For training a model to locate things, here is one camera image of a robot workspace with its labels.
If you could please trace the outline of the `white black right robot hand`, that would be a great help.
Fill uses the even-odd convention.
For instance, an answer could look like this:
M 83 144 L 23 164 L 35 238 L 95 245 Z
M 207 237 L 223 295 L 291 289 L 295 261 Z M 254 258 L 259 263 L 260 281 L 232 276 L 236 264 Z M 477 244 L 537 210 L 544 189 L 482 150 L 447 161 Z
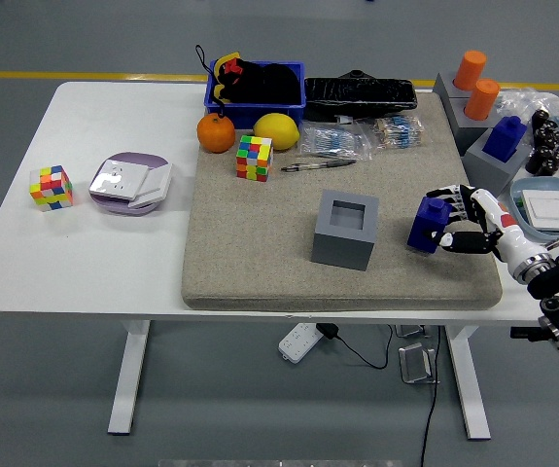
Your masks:
M 431 242 L 442 249 L 464 254 L 488 254 L 507 264 L 510 275 L 527 284 L 555 263 L 545 247 L 528 240 L 515 219 L 490 192 L 466 185 L 451 185 L 427 193 L 452 206 L 450 224 L 469 220 L 479 232 L 427 231 Z

